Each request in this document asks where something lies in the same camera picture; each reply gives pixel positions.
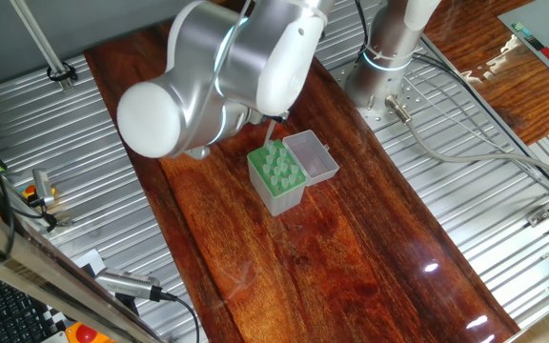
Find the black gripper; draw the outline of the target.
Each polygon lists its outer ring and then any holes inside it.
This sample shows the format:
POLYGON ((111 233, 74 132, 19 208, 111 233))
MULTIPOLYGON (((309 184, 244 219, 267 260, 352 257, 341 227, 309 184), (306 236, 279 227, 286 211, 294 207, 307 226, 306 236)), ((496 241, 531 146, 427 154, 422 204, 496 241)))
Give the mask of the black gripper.
MULTIPOLYGON (((289 111, 284 111, 280 115, 273 116, 272 119, 277 123, 286 123, 288 121, 289 115, 289 111)), ((267 123, 270 119, 270 116, 257 112, 250 115, 250 123, 253 125, 261 125, 267 123)))

